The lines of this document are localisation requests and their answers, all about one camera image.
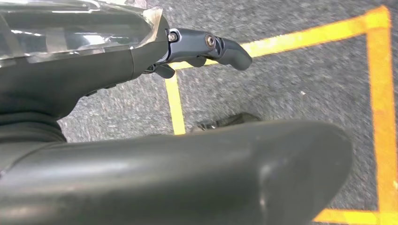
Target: yellow tape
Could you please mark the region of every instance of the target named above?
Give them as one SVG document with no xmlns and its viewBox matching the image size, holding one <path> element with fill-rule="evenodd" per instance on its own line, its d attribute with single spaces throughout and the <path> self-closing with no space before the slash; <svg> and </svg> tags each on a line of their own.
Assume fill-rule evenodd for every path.
<svg viewBox="0 0 398 225">
<path fill-rule="evenodd" d="M 252 57 L 260 57 L 367 33 L 380 213 L 326 209 L 316 217 L 317 222 L 398 225 L 397 155 L 389 27 L 388 9 L 382 6 L 352 19 L 242 45 Z M 206 65 L 216 63 L 208 60 Z M 171 66 L 174 69 L 192 67 L 186 62 L 173 63 Z M 184 134 L 184 118 L 176 76 L 166 80 L 166 88 L 175 134 Z"/>
<path fill-rule="evenodd" d="M 165 82 L 174 134 L 183 135 L 185 134 L 185 125 L 180 92 L 178 90 L 177 74 L 170 79 L 165 79 Z"/>
<path fill-rule="evenodd" d="M 372 211 L 355 210 L 323 210 L 315 219 L 315 222 L 335 224 L 378 224 L 379 213 Z"/>
<path fill-rule="evenodd" d="M 390 215 L 398 211 L 398 160 L 390 14 L 386 8 L 379 8 L 369 17 L 369 21 L 371 30 L 367 33 L 367 54 L 377 163 L 377 194 L 379 211 L 382 215 Z M 374 27 L 375 21 L 382 23 L 383 28 Z M 392 224 L 390 217 L 381 216 L 380 219 L 382 225 Z"/>
</svg>

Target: transparent plastic cover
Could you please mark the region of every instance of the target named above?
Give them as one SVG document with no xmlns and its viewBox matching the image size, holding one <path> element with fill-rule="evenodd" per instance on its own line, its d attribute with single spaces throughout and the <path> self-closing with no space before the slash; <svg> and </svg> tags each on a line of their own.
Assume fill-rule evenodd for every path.
<svg viewBox="0 0 398 225">
<path fill-rule="evenodd" d="M 162 9 L 115 1 L 0 0 L 0 66 L 18 57 L 34 63 L 153 42 Z"/>
</svg>

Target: lever bolt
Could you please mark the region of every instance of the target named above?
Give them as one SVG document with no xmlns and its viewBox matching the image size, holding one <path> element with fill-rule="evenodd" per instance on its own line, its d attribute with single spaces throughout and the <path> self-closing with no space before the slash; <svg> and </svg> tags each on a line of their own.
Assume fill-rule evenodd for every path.
<svg viewBox="0 0 398 225">
<path fill-rule="evenodd" d="M 168 38 L 168 41 L 169 41 L 169 42 L 175 42 L 175 41 L 177 41 L 178 36 L 177 36 L 176 33 L 171 32 L 171 33 L 169 33 L 169 34 L 167 35 L 167 38 Z"/>
<path fill-rule="evenodd" d="M 206 35 L 206 45 L 210 48 L 213 49 L 215 47 L 215 40 L 214 37 L 211 35 Z"/>
</svg>

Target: floor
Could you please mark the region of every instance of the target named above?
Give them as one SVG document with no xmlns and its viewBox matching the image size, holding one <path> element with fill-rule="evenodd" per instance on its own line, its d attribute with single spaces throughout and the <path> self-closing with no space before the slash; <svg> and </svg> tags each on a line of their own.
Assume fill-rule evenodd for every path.
<svg viewBox="0 0 398 225">
<path fill-rule="evenodd" d="M 161 6 L 172 27 L 246 43 L 253 65 L 238 72 L 174 64 L 177 76 L 166 82 L 143 75 L 101 90 L 59 121 L 70 142 L 182 134 L 242 111 L 264 120 L 330 121 L 351 135 L 355 162 L 314 224 L 398 224 L 398 29 L 385 19 L 389 13 L 398 24 L 397 0 L 147 2 Z"/>
</svg>

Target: gray carpet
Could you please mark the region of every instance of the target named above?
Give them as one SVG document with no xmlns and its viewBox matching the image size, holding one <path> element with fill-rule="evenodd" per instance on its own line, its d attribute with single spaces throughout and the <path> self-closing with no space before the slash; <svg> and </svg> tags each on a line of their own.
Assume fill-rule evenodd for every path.
<svg viewBox="0 0 398 225">
<path fill-rule="evenodd" d="M 148 5 L 163 7 L 173 27 L 208 30 L 244 43 L 361 15 L 382 3 L 398 24 L 396 0 L 149 0 Z M 392 43 L 397 55 L 396 29 Z M 178 76 L 187 129 L 241 111 L 265 120 L 307 118 L 344 127 L 354 139 L 355 164 L 330 207 L 377 209 L 365 36 L 256 58 L 244 72 L 212 65 L 184 69 Z M 396 73 L 394 78 L 397 92 Z M 143 75 L 101 90 L 81 99 L 60 124 L 70 142 L 171 134 L 164 81 Z"/>
</svg>

